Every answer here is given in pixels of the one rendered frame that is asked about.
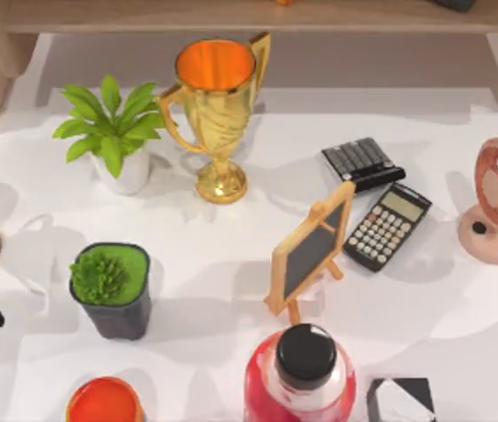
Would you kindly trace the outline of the wooden framed blackboard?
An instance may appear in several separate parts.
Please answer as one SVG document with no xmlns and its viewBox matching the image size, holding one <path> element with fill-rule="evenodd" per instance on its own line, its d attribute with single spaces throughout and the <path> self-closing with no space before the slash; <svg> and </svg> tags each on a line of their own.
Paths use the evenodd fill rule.
<svg viewBox="0 0 498 422">
<path fill-rule="evenodd" d="M 335 264 L 345 238 L 355 184 L 342 183 L 325 200 L 314 203 L 305 219 L 273 250 L 270 289 L 264 299 L 270 312 L 288 312 L 292 325 L 301 322 L 298 297 L 327 270 L 343 278 Z"/>
</svg>

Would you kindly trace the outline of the gold trophy cup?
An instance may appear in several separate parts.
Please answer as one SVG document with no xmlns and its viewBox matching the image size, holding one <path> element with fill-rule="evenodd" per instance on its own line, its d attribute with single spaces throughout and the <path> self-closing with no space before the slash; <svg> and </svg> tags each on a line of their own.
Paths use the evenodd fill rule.
<svg viewBox="0 0 498 422">
<path fill-rule="evenodd" d="M 196 190 L 208 202 L 230 204 L 247 190 L 243 169 L 230 160 L 240 144 L 262 85 L 271 34 L 246 43 L 197 40 L 177 55 L 176 84 L 158 97 L 166 129 L 178 145 L 209 156 Z"/>
</svg>

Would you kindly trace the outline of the black calculator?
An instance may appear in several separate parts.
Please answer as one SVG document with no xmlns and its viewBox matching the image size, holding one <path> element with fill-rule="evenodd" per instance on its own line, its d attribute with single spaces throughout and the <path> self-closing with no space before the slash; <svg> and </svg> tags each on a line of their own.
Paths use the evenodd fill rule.
<svg viewBox="0 0 498 422">
<path fill-rule="evenodd" d="M 364 268 L 378 273 L 412 235 L 432 202 L 400 183 L 391 184 L 357 224 L 342 250 Z"/>
</svg>

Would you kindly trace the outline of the green plant in black pot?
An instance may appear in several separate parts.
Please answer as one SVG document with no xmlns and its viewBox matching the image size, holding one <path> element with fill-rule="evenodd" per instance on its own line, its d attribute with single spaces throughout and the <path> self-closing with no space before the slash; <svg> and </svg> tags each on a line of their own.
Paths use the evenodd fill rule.
<svg viewBox="0 0 498 422">
<path fill-rule="evenodd" d="M 150 321 L 150 257 L 137 244 L 86 246 L 70 265 L 70 294 L 103 338 L 138 340 Z"/>
</svg>

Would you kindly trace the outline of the leafy plant in white pot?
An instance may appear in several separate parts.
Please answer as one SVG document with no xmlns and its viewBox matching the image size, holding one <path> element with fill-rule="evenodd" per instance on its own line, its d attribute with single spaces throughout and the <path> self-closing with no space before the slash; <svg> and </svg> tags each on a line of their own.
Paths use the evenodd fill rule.
<svg viewBox="0 0 498 422">
<path fill-rule="evenodd" d="M 66 84 L 62 95 L 72 105 L 70 116 L 53 133 L 55 139 L 74 140 L 65 161 L 88 155 L 109 190 L 127 196 L 142 191 L 150 177 L 147 144 L 165 129 L 156 87 L 138 84 L 123 97 L 111 75 L 103 77 L 99 95 L 81 84 Z"/>
</svg>

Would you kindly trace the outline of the red bottle with black cap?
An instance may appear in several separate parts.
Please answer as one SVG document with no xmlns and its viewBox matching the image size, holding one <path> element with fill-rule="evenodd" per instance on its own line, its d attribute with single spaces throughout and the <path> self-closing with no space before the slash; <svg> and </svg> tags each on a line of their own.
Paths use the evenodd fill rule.
<svg viewBox="0 0 498 422">
<path fill-rule="evenodd" d="M 243 422 L 348 422 L 355 391 L 345 350 L 318 325 L 296 324 L 248 361 Z"/>
</svg>

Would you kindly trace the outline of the wooden shelf unit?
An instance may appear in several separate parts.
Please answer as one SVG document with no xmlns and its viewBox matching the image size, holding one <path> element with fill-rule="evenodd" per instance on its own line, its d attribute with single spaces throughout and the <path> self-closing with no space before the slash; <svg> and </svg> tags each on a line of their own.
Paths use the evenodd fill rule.
<svg viewBox="0 0 498 422">
<path fill-rule="evenodd" d="M 222 35 L 244 40 L 269 31 L 273 54 L 347 40 L 364 47 L 388 35 L 411 46 L 421 36 L 465 40 L 498 33 L 498 0 L 475 0 L 467 12 L 434 0 L 0 0 L 0 70 L 22 75 L 39 40 L 52 40 L 46 71 L 55 85 L 95 86 L 112 72 L 126 86 L 172 81 L 182 41 Z"/>
</svg>

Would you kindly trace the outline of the orange cup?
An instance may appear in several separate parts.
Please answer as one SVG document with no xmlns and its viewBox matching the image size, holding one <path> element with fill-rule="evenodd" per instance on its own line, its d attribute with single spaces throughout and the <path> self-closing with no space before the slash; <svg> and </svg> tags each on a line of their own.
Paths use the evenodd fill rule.
<svg viewBox="0 0 498 422">
<path fill-rule="evenodd" d="M 146 422 L 139 396 L 114 376 L 91 379 L 71 396 L 65 422 Z"/>
</svg>

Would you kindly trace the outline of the black and white box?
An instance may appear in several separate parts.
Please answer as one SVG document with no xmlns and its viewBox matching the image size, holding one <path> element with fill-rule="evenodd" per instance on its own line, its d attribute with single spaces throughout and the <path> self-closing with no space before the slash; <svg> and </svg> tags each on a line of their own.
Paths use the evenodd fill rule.
<svg viewBox="0 0 498 422">
<path fill-rule="evenodd" d="M 437 422 L 427 378 L 375 378 L 367 391 L 369 422 Z"/>
</svg>

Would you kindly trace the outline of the dark object on shelf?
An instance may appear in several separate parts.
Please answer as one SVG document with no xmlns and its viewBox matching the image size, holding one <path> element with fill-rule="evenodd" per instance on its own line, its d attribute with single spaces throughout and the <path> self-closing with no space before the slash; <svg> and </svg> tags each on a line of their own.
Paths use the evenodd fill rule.
<svg viewBox="0 0 498 422">
<path fill-rule="evenodd" d="M 431 0 L 433 3 L 457 12 L 468 12 L 477 0 Z"/>
</svg>

